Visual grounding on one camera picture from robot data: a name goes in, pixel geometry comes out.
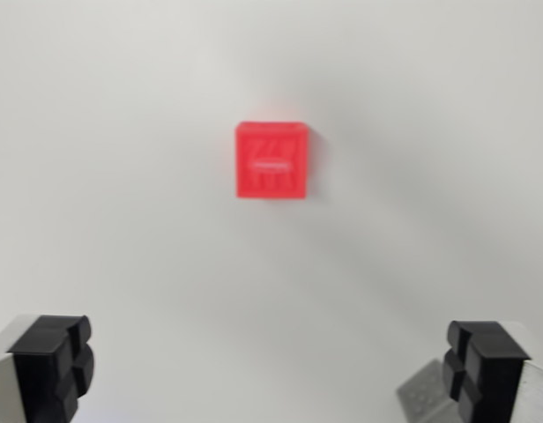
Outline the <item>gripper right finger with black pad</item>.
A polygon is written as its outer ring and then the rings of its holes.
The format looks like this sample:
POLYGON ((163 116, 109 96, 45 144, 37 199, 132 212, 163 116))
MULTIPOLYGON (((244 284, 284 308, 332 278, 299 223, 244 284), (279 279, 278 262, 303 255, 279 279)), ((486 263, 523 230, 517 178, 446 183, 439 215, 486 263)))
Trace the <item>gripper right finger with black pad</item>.
POLYGON ((443 382, 463 422, 543 422, 543 343, 521 323, 453 321, 443 382))

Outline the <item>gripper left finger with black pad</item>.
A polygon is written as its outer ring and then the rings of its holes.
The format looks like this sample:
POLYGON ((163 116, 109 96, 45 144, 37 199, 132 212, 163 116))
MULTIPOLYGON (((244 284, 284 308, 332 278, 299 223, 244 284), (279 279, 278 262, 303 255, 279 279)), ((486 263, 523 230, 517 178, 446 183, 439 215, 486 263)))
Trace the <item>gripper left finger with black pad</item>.
POLYGON ((0 332, 0 422, 70 422, 93 380, 85 315, 19 315, 0 332))

